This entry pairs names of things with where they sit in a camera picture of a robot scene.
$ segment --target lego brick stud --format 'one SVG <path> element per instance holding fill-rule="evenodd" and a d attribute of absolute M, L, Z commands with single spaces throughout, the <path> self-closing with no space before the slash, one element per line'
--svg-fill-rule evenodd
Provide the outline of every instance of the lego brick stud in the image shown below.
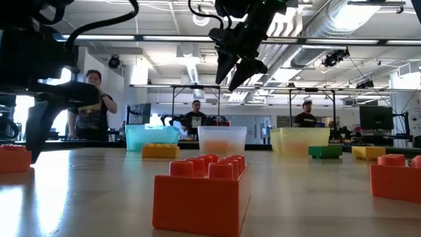
<path fill-rule="evenodd" d="M 397 165 L 405 166 L 405 155 L 403 154 L 387 154 L 388 157 L 394 157 L 397 160 Z"/>
<path fill-rule="evenodd" d="M 232 159 L 232 160 L 219 160 L 219 163 L 230 163 L 232 164 L 232 175 L 233 178 L 236 180 L 238 179 L 238 161 Z"/>
<path fill-rule="evenodd" d="M 206 154 L 206 156 L 212 157 L 212 162 L 218 162 L 219 160 L 219 155 L 216 154 Z"/>
<path fill-rule="evenodd" d="M 421 155 L 417 155 L 414 159 L 412 159 L 412 167 L 421 169 Z"/>
<path fill-rule="evenodd" d="M 193 162 L 171 161 L 170 176 L 193 177 Z"/>
<path fill-rule="evenodd" d="M 26 151 L 26 146 L 24 146 L 24 145 L 3 145 L 1 150 L 2 151 Z"/>
<path fill-rule="evenodd" d="M 187 158 L 186 161 L 193 162 L 193 177 L 203 178 L 205 176 L 205 160 L 202 158 Z"/>
<path fill-rule="evenodd" d="M 399 166 L 399 160 L 393 156 L 382 155 L 381 157 L 377 158 L 377 164 Z"/>
<path fill-rule="evenodd" d="M 235 156 L 229 156 L 227 158 L 225 158 L 224 160 L 235 160 L 238 161 L 238 175 L 241 175 L 244 171 L 244 167 L 243 167 L 243 159 L 241 157 L 235 157 Z"/>
<path fill-rule="evenodd" d="M 230 155 L 228 157 L 239 157 L 239 158 L 241 158 L 241 164 L 242 164 L 243 170 L 245 169 L 245 156 L 244 155 Z"/>
<path fill-rule="evenodd" d="M 233 179 L 233 167 L 230 163 L 211 163 L 209 164 L 209 178 L 213 179 Z"/>
<path fill-rule="evenodd" d="M 205 175 L 208 175 L 209 164 L 212 163 L 213 158 L 211 156 L 208 156 L 208 155 L 200 155 L 200 156 L 197 156 L 196 158 L 201 158 L 205 161 Z"/>

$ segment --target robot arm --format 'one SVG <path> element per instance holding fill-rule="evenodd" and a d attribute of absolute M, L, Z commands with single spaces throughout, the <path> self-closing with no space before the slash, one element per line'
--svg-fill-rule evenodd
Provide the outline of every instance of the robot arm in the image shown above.
<path fill-rule="evenodd" d="M 47 139 L 55 117 L 64 109 L 93 105 L 99 102 L 93 85 L 68 82 L 58 86 L 41 84 L 39 79 L 60 78 L 64 67 L 76 69 L 76 38 L 99 27 L 110 26 L 134 18 L 139 12 L 136 0 L 128 0 L 133 11 L 110 20 L 87 24 L 71 33 L 67 42 L 57 42 L 52 34 L 42 32 L 44 25 L 60 22 L 65 8 L 74 0 L 2 1 L 0 6 L 0 93 L 32 95 L 37 99 L 29 110 L 26 122 L 26 147 L 35 163 Z M 53 20 L 40 10 L 56 8 Z"/>
<path fill-rule="evenodd" d="M 173 126 L 174 121 L 179 122 L 182 126 L 185 126 L 187 128 L 189 128 L 191 126 L 190 119 L 186 118 L 184 115 L 180 115 L 180 116 L 163 115 L 161 117 L 162 125 L 166 126 L 165 119 L 168 118 L 168 117 L 171 117 L 171 120 L 169 122 L 170 126 Z"/>
<path fill-rule="evenodd" d="M 230 29 L 232 21 L 224 29 L 220 20 L 220 27 L 213 28 L 209 37 L 215 41 L 215 48 L 218 52 L 218 70 L 216 72 L 216 83 L 220 84 L 231 69 L 236 66 L 237 70 L 231 80 L 229 90 L 232 92 L 252 75 L 265 74 L 268 67 L 261 61 L 256 60 L 257 51 L 262 40 L 268 36 L 266 32 L 272 23 L 276 13 L 285 14 L 288 0 L 216 0 L 215 9 L 219 16 L 243 18 L 234 29 Z M 191 8 L 191 0 L 188 1 L 190 11 L 199 16 L 206 16 L 195 12 Z"/>

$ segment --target clear plastic bin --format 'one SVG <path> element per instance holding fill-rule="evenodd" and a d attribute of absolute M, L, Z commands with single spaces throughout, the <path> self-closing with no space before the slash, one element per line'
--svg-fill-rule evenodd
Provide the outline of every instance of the clear plastic bin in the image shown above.
<path fill-rule="evenodd" d="M 128 151 L 141 151 L 145 144 L 178 144 L 180 131 L 173 126 L 126 125 Z"/>
<path fill-rule="evenodd" d="M 308 156 L 309 146 L 329 145 L 329 128 L 277 128 L 270 131 L 272 150 L 282 155 Z"/>
<path fill-rule="evenodd" d="M 244 126 L 199 126 L 199 147 L 202 154 L 244 153 L 247 128 Z"/>

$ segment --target person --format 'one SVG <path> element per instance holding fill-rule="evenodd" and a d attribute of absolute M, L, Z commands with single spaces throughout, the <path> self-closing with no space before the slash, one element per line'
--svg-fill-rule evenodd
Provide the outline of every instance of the person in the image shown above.
<path fill-rule="evenodd" d="M 187 135 L 197 135 L 197 127 L 204 125 L 207 116 L 200 112 L 200 101 L 193 101 L 191 107 L 193 108 L 193 111 L 185 115 L 185 118 L 189 121 L 189 124 L 188 126 L 183 126 L 183 130 L 187 130 Z"/>
<path fill-rule="evenodd" d="M 304 112 L 295 116 L 294 125 L 300 128 L 314 128 L 317 125 L 317 120 L 311 114 L 311 101 L 303 103 L 303 110 Z"/>
<path fill-rule="evenodd" d="M 68 138 L 108 141 L 107 111 L 117 113 L 117 104 L 100 88 L 102 77 L 98 70 L 89 70 L 86 78 L 89 84 L 98 88 L 100 100 L 96 105 L 69 110 Z"/>

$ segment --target table surface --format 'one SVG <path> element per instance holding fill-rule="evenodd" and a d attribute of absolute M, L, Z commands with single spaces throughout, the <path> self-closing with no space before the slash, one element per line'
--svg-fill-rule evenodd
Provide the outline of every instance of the table surface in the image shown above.
<path fill-rule="evenodd" d="M 368 163 L 347 153 L 323 163 L 270 151 L 246 156 L 253 187 L 242 236 L 421 232 L 421 204 L 372 197 Z M 0 236 L 197 236 L 151 225 L 154 176 L 167 172 L 168 160 L 125 149 L 44 152 L 30 172 L 0 175 Z"/>

